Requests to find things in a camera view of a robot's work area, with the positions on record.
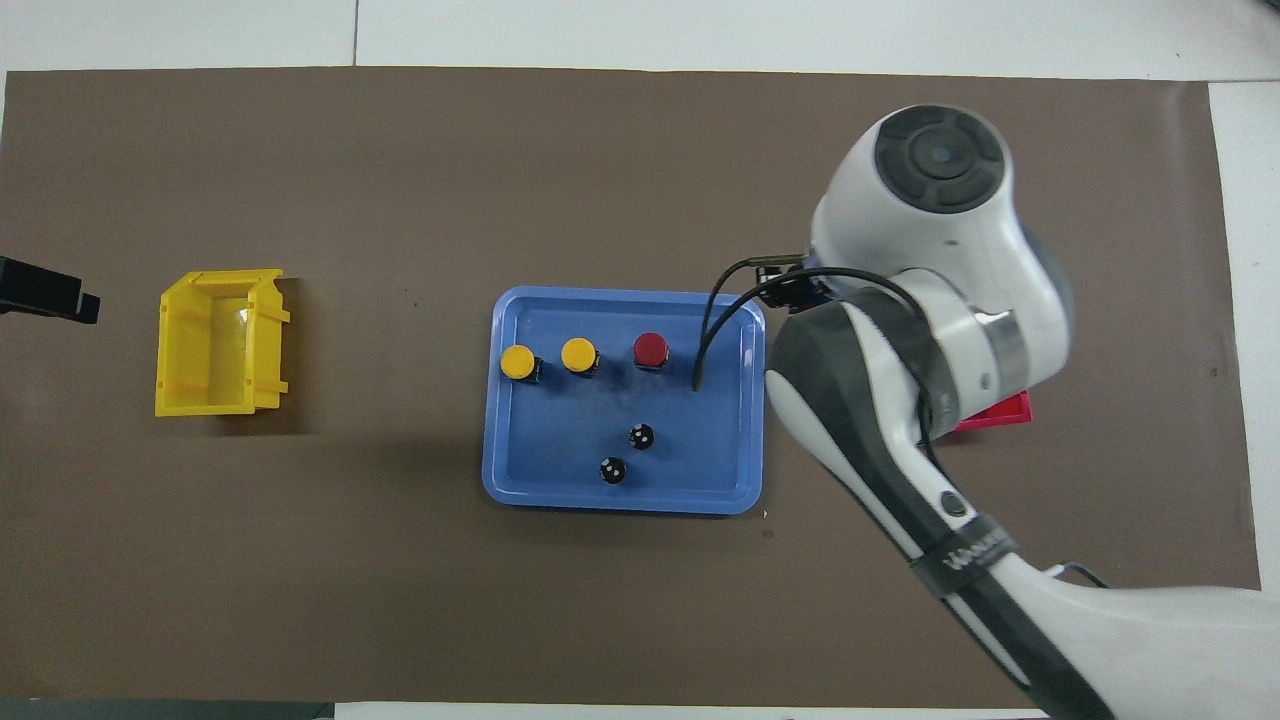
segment brown table surface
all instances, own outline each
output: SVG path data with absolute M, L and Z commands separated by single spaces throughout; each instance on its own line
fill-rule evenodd
M 0 250 L 102 314 L 0 319 L 3 696 L 1027 703 L 772 418 L 736 518 L 480 486 L 503 290 L 703 291 L 800 250 L 852 141 L 913 102 L 1004 131 L 1078 297 L 1036 420 L 945 443 L 957 484 L 1032 562 L 1257 587 L 1202 83 L 346 68 L 6 92 Z M 160 292 L 257 266 L 294 278 L 283 407 L 154 418 Z

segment yellow bin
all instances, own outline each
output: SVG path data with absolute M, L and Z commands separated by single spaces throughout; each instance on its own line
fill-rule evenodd
M 160 296 L 156 418 L 279 407 L 283 270 L 187 273 Z

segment yellow cap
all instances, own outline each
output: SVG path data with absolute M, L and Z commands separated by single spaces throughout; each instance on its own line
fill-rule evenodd
M 575 337 L 561 348 L 561 361 L 573 373 L 585 373 L 595 368 L 595 346 L 585 337 Z
M 502 373 L 513 380 L 522 380 L 534 374 L 534 351 L 524 345 L 512 345 L 502 351 Z

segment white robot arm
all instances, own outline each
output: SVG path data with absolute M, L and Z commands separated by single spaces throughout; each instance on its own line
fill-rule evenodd
M 1051 377 L 1070 346 L 1070 288 L 1018 222 L 1009 149 L 989 123 L 933 105 L 876 123 L 818 205 L 804 266 L 764 283 L 820 278 L 832 299 L 780 332 L 765 373 L 774 410 L 1041 708 L 1091 720 L 1280 708 L 1280 601 L 1057 580 L 918 447 L 922 432 Z

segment red cap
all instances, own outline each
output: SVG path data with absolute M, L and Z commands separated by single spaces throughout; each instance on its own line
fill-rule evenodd
M 636 365 L 641 368 L 660 368 L 671 355 L 667 340 L 658 333 L 644 333 L 636 338 Z

